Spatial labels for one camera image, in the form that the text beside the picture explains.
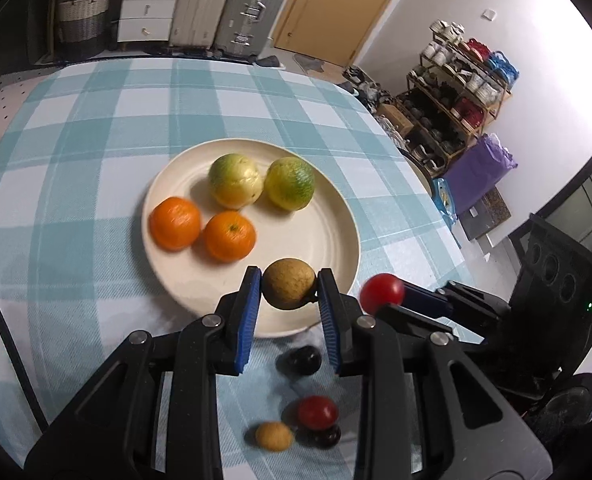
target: metal bolt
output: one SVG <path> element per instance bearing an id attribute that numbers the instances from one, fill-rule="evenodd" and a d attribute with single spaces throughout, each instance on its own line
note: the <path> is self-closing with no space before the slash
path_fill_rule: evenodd
<path id="1" fill-rule="evenodd" d="M 142 345 L 147 340 L 148 334 L 144 330 L 136 330 L 132 332 L 128 339 L 132 345 Z"/>
<path id="2" fill-rule="evenodd" d="M 449 343 L 448 335 L 444 332 L 434 332 L 429 336 L 429 339 L 437 346 L 446 346 Z"/>
<path id="3" fill-rule="evenodd" d="M 207 314 L 202 318 L 202 324 L 210 328 L 214 328 L 222 323 L 222 318 L 218 314 Z"/>
<path id="4" fill-rule="evenodd" d="M 376 326 L 376 320 L 371 316 L 360 316 L 356 320 L 356 324 L 362 328 L 374 328 Z"/>

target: white drawer cabinet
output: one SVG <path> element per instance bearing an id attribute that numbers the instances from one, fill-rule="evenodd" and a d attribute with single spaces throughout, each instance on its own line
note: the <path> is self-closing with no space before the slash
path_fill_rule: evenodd
<path id="1" fill-rule="evenodd" d="M 118 22 L 118 41 L 167 41 L 171 18 L 139 18 Z"/>
<path id="2" fill-rule="evenodd" d="M 172 18 L 175 0 L 122 0 L 121 20 Z"/>

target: suitcase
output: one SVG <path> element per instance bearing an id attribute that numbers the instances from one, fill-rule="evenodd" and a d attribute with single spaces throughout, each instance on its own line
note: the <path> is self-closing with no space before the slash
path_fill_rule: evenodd
<path id="1" fill-rule="evenodd" d="M 215 56 L 255 60 L 267 43 L 283 1 L 227 0 L 214 41 Z"/>
<path id="2" fill-rule="evenodd" d="M 210 48 L 226 0 L 176 0 L 169 44 Z"/>

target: plate rim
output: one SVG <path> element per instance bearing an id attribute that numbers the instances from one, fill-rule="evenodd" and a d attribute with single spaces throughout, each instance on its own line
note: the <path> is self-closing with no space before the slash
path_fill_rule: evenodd
<path id="1" fill-rule="evenodd" d="M 307 164 L 310 164 L 320 175 L 322 175 L 322 177 L 330 184 L 330 186 L 332 186 L 332 188 L 335 190 L 335 192 L 338 193 L 338 196 L 343 200 L 343 203 L 345 204 L 345 207 L 347 208 L 347 211 L 349 212 L 349 216 L 351 217 L 351 220 L 353 222 L 353 227 L 354 227 L 355 232 L 356 232 L 356 240 L 357 240 L 357 245 L 358 245 L 358 247 L 357 247 L 357 249 L 358 249 L 358 263 L 356 265 L 356 271 L 354 273 L 353 279 L 351 280 L 351 285 L 349 287 L 349 290 L 351 290 L 353 288 L 353 286 L 355 285 L 356 280 L 358 279 L 358 271 L 359 271 L 359 269 L 361 267 L 361 260 L 362 260 L 361 233 L 360 233 L 360 231 L 358 229 L 358 224 L 356 223 L 356 217 L 354 216 L 353 211 L 351 210 L 351 207 L 349 206 L 349 203 L 347 202 L 347 199 L 343 196 L 343 194 L 336 187 L 336 185 L 332 182 L 332 180 L 328 176 L 326 176 L 318 167 L 316 167 L 315 164 L 312 164 L 311 162 L 309 162 L 303 156 L 300 156 L 300 155 L 298 155 L 298 153 L 292 152 L 291 150 L 289 150 L 289 149 L 287 149 L 287 148 L 285 148 L 283 146 L 279 146 L 279 145 L 274 144 L 272 142 L 266 142 L 265 140 L 248 139 L 246 137 L 225 137 L 223 139 L 212 139 L 212 140 L 206 140 L 205 142 L 200 142 L 200 143 L 198 143 L 198 144 L 196 144 L 194 146 L 191 146 L 191 147 L 187 148 L 186 150 L 183 150 L 182 152 L 178 153 L 176 156 L 174 156 L 173 158 L 171 158 L 169 160 L 169 162 L 166 163 L 165 167 L 162 168 L 160 171 L 158 171 L 158 173 L 156 174 L 156 176 L 154 177 L 154 179 L 151 181 L 151 183 L 149 184 L 149 187 L 147 189 L 147 193 L 145 194 L 145 198 L 143 199 L 142 208 L 140 210 L 140 235 L 141 235 L 142 242 L 143 242 L 143 248 L 144 248 L 145 254 L 147 256 L 149 268 L 154 272 L 154 275 L 156 276 L 156 279 L 158 280 L 158 282 L 160 283 L 160 285 L 163 286 L 163 288 L 165 289 L 166 293 L 169 294 L 169 296 L 171 296 L 173 298 L 173 300 L 176 303 L 178 303 L 182 308 L 184 308 L 185 310 L 188 310 L 192 314 L 195 314 L 194 311 L 192 311 L 189 307 L 185 306 L 180 300 L 178 300 L 178 298 L 176 297 L 176 295 L 173 294 L 165 286 L 163 280 L 160 278 L 159 273 L 157 272 L 156 268 L 152 264 L 152 256 L 149 254 L 148 245 L 145 243 L 145 238 L 146 237 L 151 237 L 149 235 L 148 217 L 145 214 L 145 209 L 147 208 L 147 205 L 149 203 L 149 200 L 151 199 L 151 192 L 152 192 L 151 190 L 156 185 L 156 183 L 159 180 L 161 174 L 169 166 L 171 166 L 171 164 L 177 158 L 180 158 L 180 156 L 184 155 L 186 152 L 190 152 L 191 150 L 194 150 L 194 149 L 196 149 L 196 148 L 198 148 L 200 146 L 204 146 L 206 144 L 213 144 L 213 143 L 216 143 L 216 142 L 229 142 L 229 141 L 235 141 L 235 140 L 243 140 L 245 142 L 256 142 L 258 144 L 265 144 L 266 146 L 271 146 L 273 148 L 278 148 L 279 150 L 282 150 L 283 152 L 287 152 L 287 153 L 290 153 L 293 156 L 297 156 L 298 158 L 301 158 Z M 309 330 L 310 328 L 313 328 L 314 326 L 319 325 L 320 323 L 321 322 L 318 321 L 318 322 L 316 322 L 314 324 L 311 324 L 311 325 L 308 325 L 306 327 L 298 328 L 297 330 L 287 330 L 285 332 L 272 332 L 272 333 L 263 333 L 263 334 L 258 334 L 258 335 L 256 335 L 254 333 L 253 337 L 254 338 L 258 338 L 258 339 L 274 339 L 274 338 L 289 337 L 289 336 L 296 335 L 296 334 L 299 334 L 301 332 L 304 332 L 305 330 Z"/>

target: purple bag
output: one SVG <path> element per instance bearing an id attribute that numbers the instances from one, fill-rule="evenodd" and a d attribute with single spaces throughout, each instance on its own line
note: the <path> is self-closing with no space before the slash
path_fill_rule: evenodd
<path id="1" fill-rule="evenodd" d="M 456 207 L 456 214 L 470 209 L 509 170 L 518 164 L 495 134 L 484 134 L 443 175 Z"/>

